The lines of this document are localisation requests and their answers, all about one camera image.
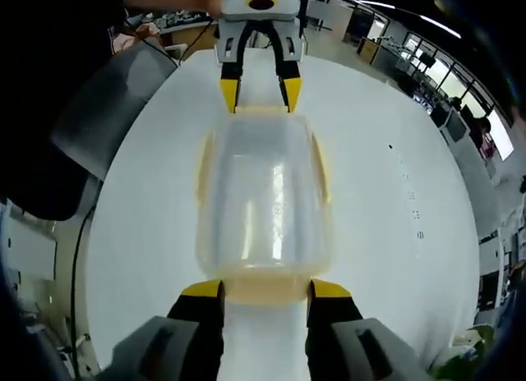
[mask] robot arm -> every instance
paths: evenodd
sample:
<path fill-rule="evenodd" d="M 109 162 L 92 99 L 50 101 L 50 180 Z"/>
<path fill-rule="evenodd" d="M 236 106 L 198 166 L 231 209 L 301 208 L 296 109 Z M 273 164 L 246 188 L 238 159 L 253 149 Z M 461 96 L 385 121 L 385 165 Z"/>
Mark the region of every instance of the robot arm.
<path fill-rule="evenodd" d="M 254 31 L 269 38 L 285 106 L 289 112 L 296 108 L 302 84 L 298 69 L 303 50 L 297 18 L 299 7 L 299 0 L 224 0 L 217 54 L 223 64 L 221 90 L 230 112 L 236 112 L 243 55 Z"/>
<path fill-rule="evenodd" d="M 224 285 L 185 289 L 168 318 L 154 317 L 113 351 L 96 381 L 217 379 L 223 355 Z M 376 319 L 363 319 L 350 293 L 312 279 L 305 353 L 311 380 L 426 380 L 413 349 Z"/>

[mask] office desk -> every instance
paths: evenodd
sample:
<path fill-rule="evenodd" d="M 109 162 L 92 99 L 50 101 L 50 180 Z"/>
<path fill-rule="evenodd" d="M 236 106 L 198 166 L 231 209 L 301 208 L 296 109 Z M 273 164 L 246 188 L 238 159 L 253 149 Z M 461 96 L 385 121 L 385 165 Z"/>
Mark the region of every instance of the office desk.
<path fill-rule="evenodd" d="M 472 324 L 477 303 L 477 233 L 459 169 L 433 122 L 399 91 L 314 57 L 300 70 L 296 113 L 321 142 L 333 200 L 336 259 L 320 277 L 348 288 L 365 317 L 429 364 Z M 115 344 L 205 279 L 194 253 L 194 185 L 203 140 L 227 117 L 219 73 L 213 51 L 192 55 L 145 106 L 109 169 L 86 259 L 90 335 L 103 367 Z M 269 49 L 246 51 L 247 103 L 283 103 Z M 222 363 L 243 352 L 261 363 L 261 352 L 275 352 L 293 368 L 288 379 L 304 379 L 304 304 L 241 307 L 225 305 Z M 259 322 L 268 311 L 272 327 Z"/>
<path fill-rule="evenodd" d="M 362 38 L 356 50 L 356 54 L 358 54 L 360 59 L 362 59 L 365 63 L 371 65 L 379 48 L 381 48 L 379 44 L 376 44 L 367 38 Z"/>

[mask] window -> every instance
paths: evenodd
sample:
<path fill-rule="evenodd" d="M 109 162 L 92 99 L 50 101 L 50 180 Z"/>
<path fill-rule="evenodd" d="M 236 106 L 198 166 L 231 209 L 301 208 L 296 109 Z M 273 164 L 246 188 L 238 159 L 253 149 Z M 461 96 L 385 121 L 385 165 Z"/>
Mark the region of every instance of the window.
<path fill-rule="evenodd" d="M 446 98 L 447 95 L 445 94 L 445 92 L 443 90 L 438 90 L 438 94 L 442 97 L 442 98 Z"/>
<path fill-rule="evenodd" d="M 420 38 L 414 34 L 409 34 L 405 42 L 405 48 L 409 51 L 414 51 L 417 49 L 418 44 L 420 43 Z"/>
<path fill-rule="evenodd" d="M 371 10 L 371 9 L 367 9 L 367 8 L 364 7 L 364 6 L 360 6 L 360 7 L 359 7 L 359 10 L 364 11 L 364 12 L 366 12 L 367 14 L 370 14 L 371 16 L 374 16 L 374 15 L 375 15 L 375 12 L 374 12 L 373 10 Z"/>
<path fill-rule="evenodd" d="M 481 104 L 475 99 L 471 91 L 462 98 L 462 105 L 467 105 L 474 117 L 483 117 L 486 115 L 486 110 L 482 108 Z"/>
<path fill-rule="evenodd" d="M 417 52 L 414 54 L 414 58 L 411 60 L 411 63 L 418 67 L 418 64 L 420 63 L 420 60 L 418 59 L 422 55 L 422 50 L 419 48 Z"/>
<path fill-rule="evenodd" d="M 458 64 L 453 65 L 452 72 L 454 73 L 455 76 L 459 78 L 460 81 L 462 81 L 464 85 L 468 85 L 473 81 L 472 76 L 469 73 L 467 73 L 463 67 L 461 67 Z"/>
<path fill-rule="evenodd" d="M 511 144 L 508 132 L 502 123 L 504 120 L 501 115 L 493 109 L 487 119 L 491 123 L 490 135 L 495 142 L 496 149 L 501 155 L 501 159 L 504 161 L 513 152 L 513 145 Z"/>
<path fill-rule="evenodd" d="M 453 72 L 450 72 L 450 74 L 447 75 L 441 85 L 441 89 L 444 90 L 450 98 L 453 98 L 454 96 L 462 97 L 464 92 L 466 92 L 466 86 Z"/>
<path fill-rule="evenodd" d="M 482 106 L 486 105 L 487 109 L 493 106 L 493 99 L 487 94 L 484 88 L 478 84 L 476 81 L 473 83 L 473 93 L 480 97 L 479 101 Z"/>
<path fill-rule="evenodd" d="M 437 84 L 440 84 L 444 80 L 445 75 L 447 75 L 448 71 L 448 66 L 444 64 L 442 60 L 436 59 L 435 64 L 426 70 L 426 74 L 429 77 L 431 77 Z"/>
<path fill-rule="evenodd" d="M 422 43 L 420 44 L 420 48 L 426 54 L 429 54 L 431 56 L 435 55 L 436 48 L 428 42 L 422 41 Z"/>

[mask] computer monitor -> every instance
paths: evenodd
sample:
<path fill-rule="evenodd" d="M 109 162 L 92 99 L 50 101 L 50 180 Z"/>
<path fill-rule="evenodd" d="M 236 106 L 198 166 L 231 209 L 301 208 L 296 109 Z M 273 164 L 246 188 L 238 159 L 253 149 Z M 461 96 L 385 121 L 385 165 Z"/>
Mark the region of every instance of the computer monitor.
<path fill-rule="evenodd" d="M 422 53 L 422 55 L 418 59 L 427 67 L 432 67 L 433 65 L 435 65 L 436 62 L 436 59 L 427 53 Z"/>
<path fill-rule="evenodd" d="M 454 108 L 450 110 L 450 117 L 445 124 L 445 128 L 450 134 L 454 143 L 462 139 L 468 131 L 468 126 L 462 120 L 459 112 L 457 112 Z"/>

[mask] transparent plastic container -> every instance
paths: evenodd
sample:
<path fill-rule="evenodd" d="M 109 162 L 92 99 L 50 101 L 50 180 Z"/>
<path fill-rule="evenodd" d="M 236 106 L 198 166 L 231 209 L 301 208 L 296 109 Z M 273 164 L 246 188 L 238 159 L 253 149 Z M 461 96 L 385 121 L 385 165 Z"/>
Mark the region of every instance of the transparent plastic container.
<path fill-rule="evenodd" d="M 303 118 L 233 114 L 206 141 L 197 192 L 197 257 L 227 299 L 302 300 L 330 266 L 330 197 Z"/>

